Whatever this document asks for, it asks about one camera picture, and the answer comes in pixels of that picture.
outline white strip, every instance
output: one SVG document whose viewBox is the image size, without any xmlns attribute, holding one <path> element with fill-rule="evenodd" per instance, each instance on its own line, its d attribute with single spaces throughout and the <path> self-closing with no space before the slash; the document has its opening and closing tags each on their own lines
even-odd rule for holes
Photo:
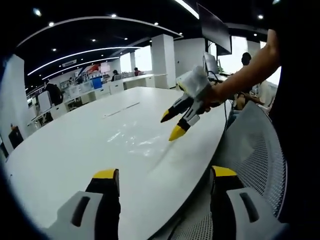
<svg viewBox="0 0 320 240">
<path fill-rule="evenodd" d="M 175 0 L 178 4 L 180 4 L 182 7 L 184 7 L 186 10 L 188 10 L 193 16 L 195 16 L 196 19 L 199 19 L 199 14 L 188 4 L 186 4 L 182 0 Z"/>
<path fill-rule="evenodd" d="M 104 60 L 109 60 L 109 59 L 118 59 L 118 58 L 119 58 L 119 57 L 117 56 L 117 57 L 109 57 L 109 58 L 103 58 L 103 59 L 98 59 L 98 60 L 93 60 L 93 61 L 87 61 L 87 62 L 78 64 L 78 65 L 74 65 L 74 66 L 71 66 L 71 67 L 62 69 L 62 70 L 57 71 L 57 72 L 55 72 L 55 73 L 52 73 L 52 74 L 50 74 L 49 76 L 46 76 L 46 77 L 42 78 L 42 80 L 47 79 L 47 78 L 50 78 L 51 76 L 53 76 L 53 75 L 55 75 L 55 74 L 58 74 L 58 73 L 61 73 L 61 72 L 65 71 L 65 70 L 69 70 L 69 69 L 72 69 L 72 68 L 74 68 L 74 67 L 78 67 L 78 66 L 81 66 L 81 65 L 84 65 L 84 64 L 90 64 L 90 63 L 94 63 L 94 62 L 99 62 L 99 61 L 104 61 Z"/>
<path fill-rule="evenodd" d="M 149 23 L 149 22 L 146 22 L 146 21 L 140 21 L 140 20 L 136 20 L 136 19 L 132 19 L 132 18 L 126 18 L 126 17 L 111 17 L 111 16 L 84 16 L 84 17 L 77 17 L 77 18 L 72 18 L 72 19 L 68 19 L 68 20 L 64 20 L 64 21 L 60 21 L 60 22 L 55 22 L 54 23 L 54 26 L 46 26 L 42 29 L 40 29 L 39 31 L 36 31 L 35 33 L 31 34 L 30 36 L 28 36 L 26 39 L 24 39 L 22 42 L 20 42 L 18 44 L 17 47 L 19 47 L 21 44 L 23 44 L 25 41 L 29 40 L 30 38 L 32 38 L 33 36 L 43 32 L 44 30 L 47 30 L 47 29 L 51 29 L 51 28 L 54 28 L 58 25 L 61 25 L 61 24 L 66 24 L 66 23 L 70 23 L 70 22 L 74 22 L 74 21 L 79 21 L 79 20 L 89 20 L 89 19 L 112 19 L 113 21 L 114 20 L 122 20 L 122 21 L 128 21 L 128 22 L 134 22 L 134 23 L 138 23 L 138 24 L 144 24 L 144 25 L 148 25 L 148 26 L 151 26 L 151 27 L 154 27 L 154 28 L 158 28 L 158 29 L 162 29 L 162 30 L 165 30 L 165 31 L 168 31 L 172 34 L 176 34 L 178 35 L 179 37 L 181 37 L 181 35 L 179 35 L 179 33 L 175 32 L 175 31 L 171 31 L 170 29 L 167 29 L 165 27 L 162 27 L 162 26 L 159 26 L 159 25 L 155 25 L 154 23 Z"/>
<path fill-rule="evenodd" d="M 55 63 L 57 61 L 60 61 L 62 59 L 66 59 L 66 58 L 69 58 L 69 57 L 72 57 L 72 56 L 76 56 L 76 55 L 79 55 L 79 54 L 86 54 L 86 53 L 90 53 L 90 52 L 94 52 L 94 51 L 111 50 L 111 49 L 140 49 L 140 48 L 141 48 L 140 46 L 115 46 L 115 47 L 97 48 L 97 49 L 92 49 L 92 50 L 88 50 L 88 51 L 81 51 L 81 52 L 77 52 L 77 53 L 74 53 L 74 54 L 71 54 L 71 55 L 68 55 L 68 56 L 63 56 L 61 58 L 58 58 L 58 59 L 53 60 L 51 62 L 48 62 L 48 63 L 38 67 L 37 69 L 29 72 L 27 75 L 30 76 L 31 74 L 33 74 L 34 72 L 38 71 L 39 69 L 42 69 L 45 66 L 48 66 L 48 65 L 53 64 L 53 63 Z"/>
</svg>

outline ceiling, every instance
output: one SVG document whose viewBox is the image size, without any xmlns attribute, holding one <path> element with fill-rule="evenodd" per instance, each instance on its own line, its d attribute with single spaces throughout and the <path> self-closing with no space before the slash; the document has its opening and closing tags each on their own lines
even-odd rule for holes
<svg viewBox="0 0 320 240">
<path fill-rule="evenodd" d="M 231 35 L 244 36 L 251 41 L 265 41 L 266 35 L 258 33 L 253 36 L 255 28 L 267 29 L 265 19 L 258 19 L 258 15 L 267 14 L 269 0 L 184 0 L 197 11 L 197 2 L 202 4 L 212 13 L 217 15 L 224 23 L 248 25 L 254 29 L 230 28 Z M 16 3 L 9 3 L 6 9 L 2 10 L 1 29 L 6 33 L 4 39 L 4 54 L 17 54 L 24 59 L 25 84 L 32 91 L 41 85 L 44 76 L 55 73 L 63 67 L 61 64 L 77 59 L 78 63 L 89 62 L 111 55 L 120 56 L 118 49 L 101 50 L 84 53 L 69 57 L 39 69 L 27 76 L 34 69 L 54 61 L 58 58 L 99 48 L 124 47 L 128 45 L 144 47 L 151 44 L 150 38 L 160 34 L 171 35 L 179 38 L 178 33 L 183 33 L 184 39 L 198 38 L 202 36 L 200 21 L 190 12 L 174 0 L 151 0 L 151 1 L 90 1 L 77 2 L 65 0 L 63 2 L 41 1 L 32 3 L 25 1 L 19 8 Z M 41 11 L 41 16 L 34 14 L 34 8 Z M 81 17 L 111 16 L 116 14 L 120 18 L 144 21 L 151 25 L 134 21 L 112 19 L 83 19 L 70 21 L 64 24 L 55 24 L 48 27 L 49 22 L 59 23 Z M 153 24 L 169 29 L 155 27 Z M 35 32 L 48 28 L 30 39 L 21 43 Z M 123 49 L 125 54 L 134 50 Z"/>
</svg>

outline oval table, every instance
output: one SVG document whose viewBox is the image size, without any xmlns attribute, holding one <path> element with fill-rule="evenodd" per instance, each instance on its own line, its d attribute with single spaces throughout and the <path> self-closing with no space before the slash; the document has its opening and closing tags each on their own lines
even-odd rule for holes
<svg viewBox="0 0 320 240">
<path fill-rule="evenodd" d="M 93 175 L 119 169 L 120 240 L 146 240 L 183 205 L 208 167 L 223 134 L 223 105 L 176 141 L 180 116 L 160 123 L 183 92 L 135 87 L 91 102 L 36 131 L 5 164 L 30 219 L 48 228 L 58 209 Z M 226 103 L 226 115 L 231 104 Z"/>
</svg>

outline computer screen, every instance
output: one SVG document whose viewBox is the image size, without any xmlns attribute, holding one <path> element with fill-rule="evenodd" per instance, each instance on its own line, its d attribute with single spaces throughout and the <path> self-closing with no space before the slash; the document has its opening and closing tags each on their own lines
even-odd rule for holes
<svg viewBox="0 0 320 240">
<path fill-rule="evenodd" d="M 216 15 L 197 4 L 202 35 L 217 45 L 218 55 L 231 54 L 231 37 L 228 26 Z"/>
<path fill-rule="evenodd" d="M 217 61 L 213 55 L 207 52 L 204 52 L 204 60 L 205 60 L 206 70 L 208 73 L 214 73 L 214 74 L 219 73 Z"/>
</svg>

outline blue bin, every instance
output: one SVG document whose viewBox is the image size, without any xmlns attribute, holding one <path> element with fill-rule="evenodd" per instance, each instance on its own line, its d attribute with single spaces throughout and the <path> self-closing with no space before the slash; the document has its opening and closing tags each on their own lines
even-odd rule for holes
<svg viewBox="0 0 320 240">
<path fill-rule="evenodd" d="M 101 82 L 101 77 L 95 77 L 91 79 L 92 84 L 93 84 L 93 88 L 94 89 L 100 89 L 102 88 L 102 82 Z"/>
</svg>

